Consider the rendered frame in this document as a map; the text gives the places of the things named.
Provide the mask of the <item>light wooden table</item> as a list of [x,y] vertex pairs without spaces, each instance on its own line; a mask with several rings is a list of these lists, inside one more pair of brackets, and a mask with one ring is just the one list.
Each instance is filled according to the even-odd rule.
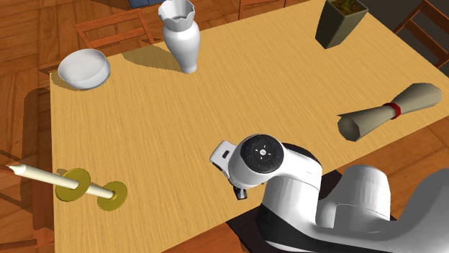
[[342,44],[322,48],[315,32],[323,5],[311,0],[204,30],[191,74],[164,43],[111,56],[107,82],[92,90],[73,90],[53,73],[53,168],[83,168],[98,185],[128,189],[116,211],[89,195],[56,201],[55,253],[159,253],[257,206],[263,186],[239,201],[209,162],[224,140],[270,134],[331,171],[449,116],[441,101],[345,140],[342,113],[380,106],[412,83],[449,96],[449,77],[370,14]]

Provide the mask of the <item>beige scroll with red band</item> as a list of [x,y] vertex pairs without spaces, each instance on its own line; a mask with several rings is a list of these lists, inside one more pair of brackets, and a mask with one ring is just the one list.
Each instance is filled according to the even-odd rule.
[[356,142],[389,120],[402,114],[433,107],[442,100],[442,91],[431,83],[413,83],[391,102],[361,111],[340,114],[339,133]]

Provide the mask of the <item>white vase with jagged rim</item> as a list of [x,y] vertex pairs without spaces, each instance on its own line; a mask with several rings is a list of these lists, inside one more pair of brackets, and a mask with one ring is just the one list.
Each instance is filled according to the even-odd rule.
[[200,31],[195,15],[195,7],[189,0],[165,0],[158,8],[163,39],[183,73],[197,69]]

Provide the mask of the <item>white candle in gold holder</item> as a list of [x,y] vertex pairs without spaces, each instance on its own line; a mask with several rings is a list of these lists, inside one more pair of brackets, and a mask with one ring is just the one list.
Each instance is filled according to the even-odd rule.
[[8,165],[8,170],[18,176],[54,185],[57,198],[64,202],[75,201],[89,194],[97,197],[100,209],[113,211],[127,199],[127,187],[124,183],[112,181],[101,187],[93,185],[89,173],[82,168],[74,168],[64,175],[56,175],[24,164]]

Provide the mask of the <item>brown wooden chair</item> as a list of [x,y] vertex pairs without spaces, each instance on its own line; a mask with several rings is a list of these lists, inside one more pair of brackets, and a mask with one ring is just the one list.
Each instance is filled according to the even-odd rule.
[[424,31],[412,19],[422,12],[433,23],[441,28],[449,35],[449,17],[442,13],[437,7],[432,5],[428,0],[421,0],[421,2],[406,16],[406,18],[399,23],[393,30],[394,34],[398,34],[403,28],[408,29],[414,37],[416,37],[437,59],[434,64],[437,69],[440,69],[447,62],[449,62],[449,52],[446,51],[438,42],[436,42],[426,31]]
[[250,11],[250,16],[262,14],[273,10],[281,9],[286,6],[286,0],[240,0],[238,20],[246,18],[244,10]]
[[[140,21],[140,26],[136,29],[131,29],[126,32],[121,32],[118,34],[113,34],[111,36],[102,37],[97,40],[90,40],[86,35],[86,32],[88,32],[88,31],[112,26],[114,24],[128,22],[133,19],[138,19]],[[124,11],[119,14],[113,14],[113,15],[109,15],[107,17],[102,17],[102,18],[93,19],[90,21],[74,24],[73,26],[76,29],[77,33],[80,35],[81,39],[86,44],[86,46],[91,49],[103,47],[106,45],[114,44],[116,42],[121,42],[124,40],[132,39],[132,38],[143,36],[143,35],[145,35],[147,37],[147,39],[151,45],[155,43],[153,36],[151,35],[150,30],[148,28],[148,25],[144,19],[141,9],[133,9],[133,10],[129,10],[129,11]]]
[[[3,150],[0,150],[0,154],[15,162],[21,162],[20,158]],[[51,151],[45,154],[38,154],[36,157],[38,163],[33,166],[51,173],[53,170]],[[30,182],[32,186],[33,239],[0,244],[0,247],[6,247],[4,251],[28,248],[37,249],[47,245],[54,245],[53,186],[37,180],[30,180]]]

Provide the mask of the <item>dark green square plant pot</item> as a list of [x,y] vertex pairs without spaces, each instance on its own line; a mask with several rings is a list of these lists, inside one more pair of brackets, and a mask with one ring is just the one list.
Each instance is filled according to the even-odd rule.
[[359,0],[326,0],[317,25],[316,41],[324,49],[339,45],[367,14]]

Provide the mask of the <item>white bowl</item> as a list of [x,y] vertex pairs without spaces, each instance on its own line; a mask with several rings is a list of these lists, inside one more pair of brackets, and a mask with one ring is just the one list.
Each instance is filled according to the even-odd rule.
[[59,64],[58,75],[70,87],[89,90],[102,85],[111,73],[105,55],[96,49],[72,52]]

